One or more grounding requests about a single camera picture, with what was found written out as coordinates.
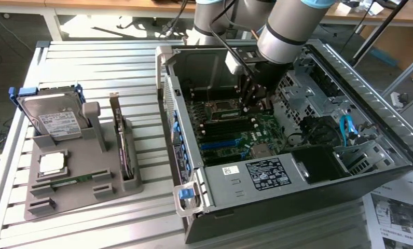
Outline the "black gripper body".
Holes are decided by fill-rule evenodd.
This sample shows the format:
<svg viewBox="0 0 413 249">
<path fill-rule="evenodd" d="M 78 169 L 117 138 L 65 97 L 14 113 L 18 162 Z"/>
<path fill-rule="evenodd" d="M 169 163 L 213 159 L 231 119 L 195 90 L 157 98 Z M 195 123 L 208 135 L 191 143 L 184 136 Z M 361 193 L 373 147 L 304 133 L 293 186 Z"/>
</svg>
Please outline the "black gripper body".
<svg viewBox="0 0 413 249">
<path fill-rule="evenodd" d="M 289 69 L 289 63 L 275 64 L 269 61 L 256 62 L 249 72 L 244 75 L 241 89 L 249 90 L 252 86 L 260 85 L 267 92 L 272 92 L 277 87 L 281 77 Z"/>
</svg>

